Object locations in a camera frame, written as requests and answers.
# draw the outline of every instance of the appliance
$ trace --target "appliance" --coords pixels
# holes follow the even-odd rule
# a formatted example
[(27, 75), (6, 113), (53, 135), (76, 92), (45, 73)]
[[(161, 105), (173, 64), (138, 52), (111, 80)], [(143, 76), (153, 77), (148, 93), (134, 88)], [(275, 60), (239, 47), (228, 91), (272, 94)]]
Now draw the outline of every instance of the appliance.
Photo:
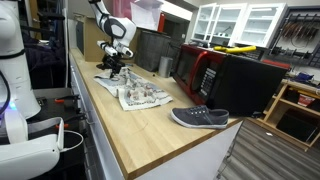
[(173, 78), (195, 104), (258, 116), (287, 69), (257, 60), (183, 44)]

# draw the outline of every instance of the ceiling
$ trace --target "ceiling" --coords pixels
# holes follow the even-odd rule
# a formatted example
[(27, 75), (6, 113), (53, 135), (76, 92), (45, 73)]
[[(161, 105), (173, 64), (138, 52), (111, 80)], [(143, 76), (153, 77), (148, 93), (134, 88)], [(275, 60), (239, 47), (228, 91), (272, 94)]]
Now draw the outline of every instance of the ceiling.
[(163, 12), (163, 13), (165, 14), (166, 19), (168, 19), (168, 20), (170, 20), (172, 22), (176, 22), (176, 23), (189, 22), (188, 20), (182, 19), (182, 18), (174, 16), (172, 14), (168, 14), (168, 13), (165, 13), (165, 12)]
[(185, 2), (183, 0), (166, 0), (166, 1), (168, 1), (168, 2), (170, 2), (172, 4), (175, 4), (175, 5), (179, 6), (179, 7), (182, 7), (184, 9), (188, 10), (188, 11), (191, 11), (191, 12), (196, 10), (196, 9), (198, 9), (198, 7), (196, 7), (196, 6), (192, 5), (192, 4), (189, 4), (189, 3), (187, 3), (187, 2)]

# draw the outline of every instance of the microwave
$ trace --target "microwave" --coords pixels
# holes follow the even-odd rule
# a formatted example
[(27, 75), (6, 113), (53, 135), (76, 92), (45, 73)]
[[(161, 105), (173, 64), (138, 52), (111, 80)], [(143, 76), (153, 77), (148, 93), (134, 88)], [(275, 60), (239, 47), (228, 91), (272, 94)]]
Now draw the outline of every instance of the microwave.
[(286, 72), (244, 56), (183, 44), (173, 79), (197, 105), (257, 117)]

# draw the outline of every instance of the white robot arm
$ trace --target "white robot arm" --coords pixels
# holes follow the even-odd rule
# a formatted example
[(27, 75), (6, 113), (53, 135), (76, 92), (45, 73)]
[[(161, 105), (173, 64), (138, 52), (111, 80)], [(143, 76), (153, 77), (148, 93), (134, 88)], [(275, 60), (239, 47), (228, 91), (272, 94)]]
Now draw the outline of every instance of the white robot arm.
[(102, 69), (112, 69), (112, 74), (119, 72), (123, 63), (119, 62), (123, 55), (132, 57), (128, 48), (136, 32), (136, 25), (128, 18), (116, 18), (110, 15), (101, 0), (88, 0), (93, 9), (98, 27), (111, 37), (111, 43), (98, 41), (97, 44), (107, 53)]
[(40, 106), (31, 88), (17, 0), (0, 1), (0, 72), (0, 134), (5, 132), (10, 142), (0, 145), (0, 179), (30, 179), (56, 165), (64, 150), (64, 129), (56, 118), (58, 135), (28, 140), (26, 119)]

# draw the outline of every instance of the shoe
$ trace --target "shoe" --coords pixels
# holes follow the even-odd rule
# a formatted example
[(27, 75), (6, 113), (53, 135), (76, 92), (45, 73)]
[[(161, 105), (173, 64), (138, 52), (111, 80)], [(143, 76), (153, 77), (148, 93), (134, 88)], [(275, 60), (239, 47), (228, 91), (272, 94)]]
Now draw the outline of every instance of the shoe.
[(229, 112), (224, 109), (209, 110), (207, 106), (200, 105), (192, 108), (173, 108), (171, 117), (188, 128), (223, 129), (227, 127)]

